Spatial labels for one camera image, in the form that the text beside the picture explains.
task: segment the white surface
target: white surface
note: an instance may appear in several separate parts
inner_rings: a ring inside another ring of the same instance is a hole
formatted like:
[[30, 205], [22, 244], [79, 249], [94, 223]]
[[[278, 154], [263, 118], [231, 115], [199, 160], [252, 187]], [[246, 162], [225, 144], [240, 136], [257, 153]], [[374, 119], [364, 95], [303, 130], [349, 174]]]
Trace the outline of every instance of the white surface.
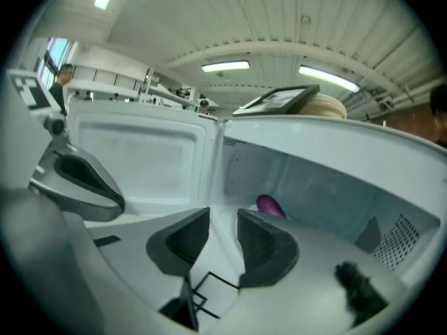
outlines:
[[297, 241], [296, 266], [273, 286], [241, 289], [213, 334], [326, 335], [349, 330], [353, 316], [346, 307], [345, 291], [333, 275], [335, 265], [346, 260], [358, 263], [389, 302], [404, 293], [398, 277], [355, 246], [283, 218], [270, 218], [270, 222]]
[[216, 117], [217, 119], [231, 119], [233, 118], [233, 112], [235, 111], [235, 108], [233, 109], [217, 108], [216, 110], [213, 110], [211, 114], [213, 117]]
[[[241, 262], [243, 264], [242, 255], [233, 258], [226, 251], [229, 246], [234, 244], [235, 239], [232, 239], [231, 243], [222, 242], [219, 233], [222, 233], [223, 230], [214, 223], [214, 220], [215, 218], [211, 215], [208, 241], [190, 272], [193, 288], [209, 271], [236, 286], [239, 285], [240, 275], [244, 273], [243, 265], [241, 267]], [[213, 276], [206, 278], [198, 292], [207, 298], [203, 307], [220, 318], [225, 316], [226, 312], [237, 301], [238, 296], [237, 289], [222, 283]], [[206, 334], [219, 321], [203, 311], [199, 311], [197, 316], [200, 334]]]
[[93, 154], [122, 191], [130, 214], [165, 214], [206, 203], [215, 121], [136, 103], [74, 103], [73, 144]]
[[226, 122], [225, 136], [328, 166], [446, 217], [447, 152], [418, 137], [361, 122], [305, 116], [232, 119]]
[[93, 221], [84, 221], [85, 227], [87, 228], [96, 228], [96, 227], [105, 227], [105, 226], [114, 226], [114, 225], [124, 225], [126, 223], [135, 223], [140, 222], [143, 220], [150, 220], [152, 218], [156, 217], [162, 217], [166, 216], [164, 212], [159, 214], [121, 214], [119, 215], [115, 220], [107, 222], [107, 224], [104, 224], [104, 222], [93, 222]]

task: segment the gray plastic part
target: gray plastic part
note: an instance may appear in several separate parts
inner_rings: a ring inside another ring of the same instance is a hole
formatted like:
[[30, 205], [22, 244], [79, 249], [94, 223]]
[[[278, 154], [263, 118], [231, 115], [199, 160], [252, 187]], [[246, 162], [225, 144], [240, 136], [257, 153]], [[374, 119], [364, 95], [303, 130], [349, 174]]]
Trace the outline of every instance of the gray plastic part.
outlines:
[[198, 331], [197, 315], [193, 302], [193, 290], [188, 276], [184, 279], [179, 297], [167, 303], [160, 309], [160, 313], [189, 329]]
[[241, 288], [274, 285], [298, 260], [297, 242], [288, 232], [243, 209], [237, 211], [237, 238], [245, 264]]
[[164, 274], [187, 276], [207, 243], [210, 209], [205, 208], [153, 234], [146, 251]]
[[102, 334], [102, 312], [78, 267], [56, 205], [29, 190], [8, 192], [0, 225], [13, 268], [38, 304], [76, 334]]
[[373, 253], [374, 249], [380, 244], [382, 235], [380, 232], [377, 218], [373, 217], [369, 220], [365, 230], [360, 233], [355, 245], [364, 250], [366, 253]]
[[[208, 212], [208, 208], [192, 209], [136, 223], [91, 228], [89, 233], [92, 239], [110, 235], [121, 239], [119, 242], [98, 248], [99, 252], [129, 289], [132, 289], [152, 309], [159, 310], [171, 299], [179, 297], [184, 276], [163, 273], [147, 254], [147, 240], [159, 230], [176, 225], [183, 220], [193, 220], [201, 215], [207, 217]], [[172, 255], [171, 260], [177, 262], [179, 258]]]
[[121, 241], [121, 239], [117, 236], [111, 235], [111, 236], [107, 236], [107, 237], [102, 237], [102, 238], [98, 238], [98, 239], [94, 239], [93, 242], [95, 243], [96, 247], [104, 247], [107, 246], [109, 244], [115, 243], [115, 242], [119, 242]]
[[[78, 215], [61, 213], [53, 201], [27, 189], [0, 191], [6, 254], [30, 295], [65, 331], [197, 334], [141, 301], [104, 260]], [[166, 294], [164, 302], [179, 296], [183, 279], [178, 279], [178, 291]]]
[[33, 117], [5, 74], [0, 81], [0, 186], [26, 188], [50, 134]]
[[[75, 178], [63, 175], [60, 165], [69, 158], [86, 165], [103, 189], [79, 184]], [[61, 210], [76, 213], [85, 221], [112, 221], [124, 211], [124, 199], [109, 173], [95, 157], [67, 144], [63, 137], [60, 143], [53, 140], [31, 178], [31, 185], [54, 200]]]

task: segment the pink object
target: pink object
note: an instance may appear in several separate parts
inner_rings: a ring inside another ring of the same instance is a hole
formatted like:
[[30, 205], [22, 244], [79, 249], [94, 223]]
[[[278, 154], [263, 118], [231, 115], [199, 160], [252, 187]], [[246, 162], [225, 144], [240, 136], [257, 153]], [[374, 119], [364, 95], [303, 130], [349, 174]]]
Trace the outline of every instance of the pink object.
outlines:
[[261, 195], [256, 200], [256, 205], [258, 206], [258, 211], [264, 214], [269, 214], [272, 216], [286, 217], [286, 214], [282, 210], [279, 203], [269, 195]]

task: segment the black plastic part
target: black plastic part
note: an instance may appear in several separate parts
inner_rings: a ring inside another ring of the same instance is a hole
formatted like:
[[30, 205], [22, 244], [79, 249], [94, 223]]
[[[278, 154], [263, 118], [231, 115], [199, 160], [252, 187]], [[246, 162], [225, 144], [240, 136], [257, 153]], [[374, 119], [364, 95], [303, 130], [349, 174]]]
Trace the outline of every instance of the black plastic part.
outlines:
[[374, 289], [369, 278], [364, 276], [353, 262], [344, 262], [335, 267], [335, 278], [346, 290], [348, 308], [356, 317], [353, 326], [358, 326], [387, 307], [387, 301]]
[[118, 236], [115, 236], [115, 235], [101, 237], [101, 238], [93, 240], [93, 242], [95, 243], [95, 246], [98, 248], [108, 246], [109, 244], [116, 243], [118, 241], [121, 241], [121, 238], [119, 238]]
[[187, 276], [207, 243], [210, 209], [204, 208], [174, 225], [154, 233], [146, 252], [157, 267], [171, 276]]
[[289, 233], [243, 209], [237, 211], [237, 238], [245, 263], [240, 288], [274, 285], [298, 260], [298, 245]]
[[[265, 110], [251, 111], [251, 108], [260, 105], [264, 99], [271, 97], [273, 94], [280, 91], [294, 91], [297, 89], [304, 89], [301, 93], [293, 97], [289, 102], [282, 105], [281, 107], [268, 108]], [[320, 86], [318, 84], [310, 84], [306, 86], [295, 86], [295, 87], [282, 87], [276, 88], [268, 91], [259, 99], [255, 99], [243, 108], [236, 110], [233, 113], [234, 117], [246, 117], [249, 115], [269, 115], [269, 114], [297, 114], [308, 102], [315, 97], [315, 95], [320, 91]]]
[[61, 135], [64, 131], [65, 123], [61, 119], [58, 119], [53, 122], [51, 125], [51, 131], [54, 135]]
[[160, 313], [189, 329], [198, 331], [198, 321], [193, 303], [193, 290], [191, 289], [189, 277], [184, 279], [180, 296], [167, 303], [160, 309]]
[[205, 308], [205, 303], [207, 302], [208, 298], [205, 295], [202, 295], [199, 293], [200, 288], [203, 286], [203, 284], [208, 279], [208, 277], [214, 277], [218, 281], [221, 281], [222, 283], [229, 285], [230, 287], [235, 288], [237, 290], [239, 290], [239, 287], [237, 285], [230, 283], [229, 281], [226, 281], [225, 279], [221, 278], [220, 276], [214, 274], [212, 271], [209, 271], [208, 273], [206, 273], [206, 275], [202, 278], [202, 280], [200, 282], [198, 282], [196, 287], [193, 289], [194, 295], [201, 299], [200, 303], [194, 303], [196, 314], [199, 311], [203, 311], [204, 313], [208, 314], [209, 316], [212, 316], [214, 319], [220, 319], [220, 317], [218, 315], [214, 314], [213, 312], [211, 312]]
[[107, 185], [95, 169], [83, 158], [61, 155], [54, 162], [54, 171], [70, 182], [115, 201], [124, 211], [124, 198]]
[[[20, 85], [17, 85], [17, 79], [20, 80]], [[31, 87], [27, 84], [27, 80], [34, 80], [34, 83], [31, 85]], [[17, 78], [15, 76], [10, 76], [10, 81], [12, 85], [14, 86], [15, 90], [20, 96], [20, 92], [23, 91], [24, 86], [27, 86], [29, 88], [29, 91], [31, 92], [31, 95], [34, 98], [34, 101], [36, 102], [33, 105], [30, 105], [28, 109], [30, 110], [37, 110], [37, 109], [43, 109], [51, 107], [50, 102], [47, 99], [47, 96], [45, 95], [45, 92], [40, 88], [40, 85], [38, 83], [37, 77], [20, 77]]]

